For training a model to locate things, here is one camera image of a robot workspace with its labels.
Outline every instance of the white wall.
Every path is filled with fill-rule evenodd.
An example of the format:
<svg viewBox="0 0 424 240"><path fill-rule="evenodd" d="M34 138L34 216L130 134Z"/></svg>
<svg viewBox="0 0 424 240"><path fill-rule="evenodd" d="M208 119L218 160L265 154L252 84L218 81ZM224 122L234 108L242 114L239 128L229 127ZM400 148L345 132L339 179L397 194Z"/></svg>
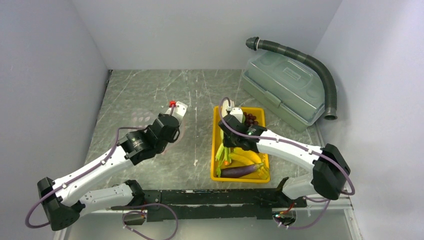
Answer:
<svg viewBox="0 0 424 240"><path fill-rule="evenodd" d="M109 69L241 69L260 36L312 54L341 0L73 0Z"/></svg>
<svg viewBox="0 0 424 240"><path fill-rule="evenodd" d="M424 2L344 0L315 57L340 87L321 121L352 170L365 239L424 236Z"/></svg>
<svg viewBox="0 0 424 240"><path fill-rule="evenodd" d="M1 0L0 33L0 239L52 239L25 215L40 179L83 165L107 68L67 0Z"/></svg>

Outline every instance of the marble surface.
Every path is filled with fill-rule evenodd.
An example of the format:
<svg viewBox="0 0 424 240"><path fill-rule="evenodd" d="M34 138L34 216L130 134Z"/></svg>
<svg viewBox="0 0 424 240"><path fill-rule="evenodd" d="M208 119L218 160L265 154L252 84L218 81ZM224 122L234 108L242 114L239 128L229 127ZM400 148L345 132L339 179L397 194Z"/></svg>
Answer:
<svg viewBox="0 0 424 240"><path fill-rule="evenodd" d="M137 180L152 189L237 189L275 188L284 177L307 172L284 159L270 156L271 181L266 184L218 182L210 178L213 108L227 96L241 107L265 110L266 127L308 145L321 145L315 125L297 132L240 87L242 70L114 70L103 99L85 163L98 158L112 144L121 126L143 126L171 100L188 105L184 135L165 154L145 160L104 182L109 188L126 180Z"/></svg>

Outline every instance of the yellow tray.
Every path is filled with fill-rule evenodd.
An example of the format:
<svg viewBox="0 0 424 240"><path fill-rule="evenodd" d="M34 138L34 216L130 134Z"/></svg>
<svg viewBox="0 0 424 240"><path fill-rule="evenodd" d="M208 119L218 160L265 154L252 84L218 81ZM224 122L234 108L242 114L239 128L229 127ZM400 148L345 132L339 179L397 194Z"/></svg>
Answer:
<svg viewBox="0 0 424 240"><path fill-rule="evenodd" d="M242 107L241 108L243 112L246 112L248 114L253 114L256 116L256 121L258 121L260 126L265 126L265 114L264 110L259 107ZM218 123L220 122L220 114L219 114L219 106L216 106L213 109L213 130L212 130L212 156L210 159L210 178L214 181L218 182L243 182L243 183L257 183L257 184L265 184L268 183L271 179L269 176L267 179L261 179L256 172L253 172L251 174L248 174L246 176L242 176L239 178L225 178L225 177L218 177L217 176L217 166L219 164L219 161L215 161L215 155L217 154L218 148L220 147L222 143L220 130L221 128L218 126ZM259 157L262 159L265 166L268 168L270 167L270 163L268 161L268 154L259 153ZM231 165L228 166L231 167L240 167L243 166L240 162L232 161Z"/></svg>

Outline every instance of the clear plastic container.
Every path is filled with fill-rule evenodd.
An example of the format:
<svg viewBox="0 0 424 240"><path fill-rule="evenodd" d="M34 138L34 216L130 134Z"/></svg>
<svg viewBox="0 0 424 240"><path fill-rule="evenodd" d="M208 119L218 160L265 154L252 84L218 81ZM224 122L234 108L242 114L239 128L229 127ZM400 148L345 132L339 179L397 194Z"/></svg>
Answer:
<svg viewBox="0 0 424 240"><path fill-rule="evenodd" d="M324 112L320 77L294 59L267 51L250 59L241 77L243 89L300 132Z"/></svg>

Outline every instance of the purple eggplant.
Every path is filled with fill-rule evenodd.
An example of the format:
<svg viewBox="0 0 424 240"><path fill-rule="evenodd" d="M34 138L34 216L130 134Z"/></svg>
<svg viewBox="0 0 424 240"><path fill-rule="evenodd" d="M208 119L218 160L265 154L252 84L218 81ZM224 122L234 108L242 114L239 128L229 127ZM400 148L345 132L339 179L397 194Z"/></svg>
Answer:
<svg viewBox="0 0 424 240"><path fill-rule="evenodd" d="M221 169L221 178L237 179L256 172L263 163L255 163L248 166L235 166Z"/></svg>

